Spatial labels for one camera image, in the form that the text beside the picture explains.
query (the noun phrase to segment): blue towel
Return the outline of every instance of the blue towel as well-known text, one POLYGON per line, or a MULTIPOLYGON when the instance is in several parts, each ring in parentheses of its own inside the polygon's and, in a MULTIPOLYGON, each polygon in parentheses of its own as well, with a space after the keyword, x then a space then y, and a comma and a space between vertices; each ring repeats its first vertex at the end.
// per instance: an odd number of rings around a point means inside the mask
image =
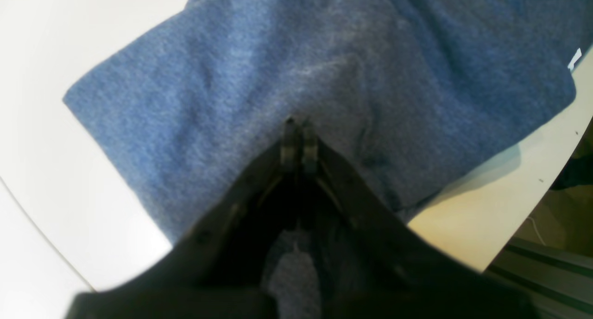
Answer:
POLYGON ((64 102, 176 241, 289 115, 394 213, 574 99, 593 0, 189 0, 64 102))

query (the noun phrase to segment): white cable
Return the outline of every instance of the white cable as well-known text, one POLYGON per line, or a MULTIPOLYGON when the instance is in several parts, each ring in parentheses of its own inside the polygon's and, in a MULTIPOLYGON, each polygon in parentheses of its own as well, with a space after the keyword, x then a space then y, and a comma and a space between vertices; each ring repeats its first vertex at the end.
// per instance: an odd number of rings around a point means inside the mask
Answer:
POLYGON ((531 224, 533 225, 533 230, 536 231, 537 238, 540 239, 542 245, 547 246, 544 239, 542 239, 542 235, 540 235, 540 231, 537 230, 536 220, 531 216, 527 217, 527 219, 531 221, 531 224))

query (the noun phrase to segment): white surface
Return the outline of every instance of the white surface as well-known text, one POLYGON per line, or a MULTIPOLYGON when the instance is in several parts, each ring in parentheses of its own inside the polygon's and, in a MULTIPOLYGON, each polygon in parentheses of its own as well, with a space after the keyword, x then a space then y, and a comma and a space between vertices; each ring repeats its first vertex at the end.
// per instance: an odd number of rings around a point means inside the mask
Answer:
MULTIPOLYGON (((69 262, 98 289, 141 272, 170 246, 62 104, 66 89, 186 0, 0 0, 0 176, 69 262)), ((584 79, 584 66, 575 76, 584 79)), ((569 158, 593 114, 574 105, 470 176, 411 227, 483 269, 569 158)))
POLYGON ((89 291, 45 241, 0 180, 0 318, 61 319, 89 291))

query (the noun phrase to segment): floor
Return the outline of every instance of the floor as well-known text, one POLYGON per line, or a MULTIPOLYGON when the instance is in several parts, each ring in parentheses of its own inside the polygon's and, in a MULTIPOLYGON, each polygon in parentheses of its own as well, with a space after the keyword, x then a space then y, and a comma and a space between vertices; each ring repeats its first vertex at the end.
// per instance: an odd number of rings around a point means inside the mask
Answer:
MULTIPOLYGON (((573 158, 593 153, 593 122, 573 158)), ((593 257, 593 186, 549 191, 515 236, 556 249, 593 257)))

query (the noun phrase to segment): table surface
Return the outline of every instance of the table surface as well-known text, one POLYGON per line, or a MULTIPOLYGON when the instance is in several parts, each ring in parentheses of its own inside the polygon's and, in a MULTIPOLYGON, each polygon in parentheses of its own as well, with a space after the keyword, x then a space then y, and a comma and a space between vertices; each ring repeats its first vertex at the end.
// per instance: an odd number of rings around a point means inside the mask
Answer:
MULTIPOLYGON (((0 177, 72 268, 99 290, 142 272, 171 245, 61 99, 82 74, 185 1, 0 0, 0 177)), ((578 144, 593 115, 591 76, 593 55, 574 72, 572 105, 445 188, 409 226, 485 269, 578 144)))

